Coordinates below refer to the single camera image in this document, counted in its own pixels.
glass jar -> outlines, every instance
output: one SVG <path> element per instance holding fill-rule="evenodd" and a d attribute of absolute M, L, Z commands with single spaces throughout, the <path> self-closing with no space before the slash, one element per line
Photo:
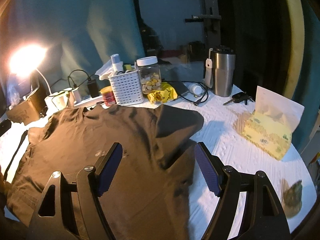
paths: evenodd
<path fill-rule="evenodd" d="M 161 90 L 161 75 L 157 57 L 144 57 L 137 60 L 142 92 L 152 93 Z"/>

metal bolt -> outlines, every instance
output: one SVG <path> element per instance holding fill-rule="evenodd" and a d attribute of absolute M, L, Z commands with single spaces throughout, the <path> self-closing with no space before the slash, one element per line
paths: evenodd
<path fill-rule="evenodd" d="M 230 165 L 224 166 L 223 169 L 224 169 L 226 172 L 231 172 L 231 171 L 233 171 L 233 167 L 230 166 Z"/>
<path fill-rule="evenodd" d="M 93 171 L 93 168 L 94 167 L 92 165 L 88 165 L 88 166 L 84 167 L 84 170 L 87 171 L 87 172 L 90 172 L 90 171 Z"/>
<path fill-rule="evenodd" d="M 54 173 L 52 173 L 52 177 L 54 177 L 55 179 L 60 177 L 61 172 L 60 171 L 55 171 Z"/>
<path fill-rule="evenodd" d="M 266 176 L 266 174 L 263 171 L 258 171 L 258 176 L 263 178 Z"/>

table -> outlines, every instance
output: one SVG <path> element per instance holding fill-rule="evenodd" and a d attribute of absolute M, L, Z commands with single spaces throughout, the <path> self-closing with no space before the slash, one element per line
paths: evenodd
<path fill-rule="evenodd" d="M 236 86 L 233 87 L 232 94 L 240 92 Z M 287 154 L 281 161 L 269 156 L 260 148 L 241 137 L 233 129 L 233 123 L 237 119 L 237 113 L 241 114 L 244 111 L 252 112 L 254 103 L 248 102 L 245 106 L 241 104 L 230 104 L 223 106 L 222 104 L 230 98 L 221 98 L 209 92 L 209 99 L 206 103 L 194 106 L 193 104 L 177 99 L 166 103 L 167 105 L 198 111 L 204 117 L 203 128 L 194 134 L 191 139 L 196 142 L 203 141 L 209 151 L 213 155 L 217 155 L 225 165 L 233 166 L 239 172 L 255 174 L 256 171 L 265 171 L 268 175 L 277 195 L 281 198 L 282 184 L 284 180 L 291 186 L 297 180 L 302 179 L 302 208 L 295 217 L 288 219 L 290 232 L 292 232 L 308 214 L 314 203 L 316 202 L 316 191 L 308 170 L 302 161 L 297 150 L 291 145 Z M 156 108 L 159 105 L 153 105 L 145 100 L 142 104 L 134 105 L 134 107 Z M 29 127 L 43 127 L 47 123 L 48 118 L 42 118 L 28 125 Z M 25 131 L 26 127 L 20 124 L 12 125 L 12 133 L 17 137 Z M 0 164 L 5 169 L 11 157 L 8 152 L 8 144 L 0 138 Z M 8 181 L 13 178 L 15 169 L 19 164 L 28 142 L 24 142 L 15 158 L 12 167 L 8 173 Z M 229 238 L 237 236 L 244 212 L 245 192 L 240 193 L 236 216 L 229 234 Z M 199 166 L 195 165 L 194 182 L 190 187 L 189 193 L 189 232 L 190 239 L 201 239 L 206 230 L 215 208 L 218 203 L 218 198 L 213 192 L 208 190 L 204 177 Z"/>

cardboard box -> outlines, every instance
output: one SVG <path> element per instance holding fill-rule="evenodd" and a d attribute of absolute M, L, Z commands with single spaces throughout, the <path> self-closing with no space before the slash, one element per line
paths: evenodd
<path fill-rule="evenodd" d="M 23 122 L 24 125 L 39 120 L 46 107 L 45 98 L 45 89 L 42 84 L 40 84 L 25 101 L 14 106 L 11 110 L 7 110 L 6 114 L 8 119 L 12 122 Z"/>

desk lamp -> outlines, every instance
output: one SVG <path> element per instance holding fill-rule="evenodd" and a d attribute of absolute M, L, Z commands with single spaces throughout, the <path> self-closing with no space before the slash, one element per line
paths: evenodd
<path fill-rule="evenodd" d="M 12 73 L 18 75 L 19 77 L 27 77 L 30 75 L 34 70 L 36 70 L 46 82 L 49 93 L 51 93 L 51 89 L 47 79 L 44 75 L 38 70 L 38 66 L 43 61 L 47 49 L 41 48 L 38 45 L 28 45 L 25 46 L 18 51 L 16 51 L 10 61 L 9 66 Z"/>

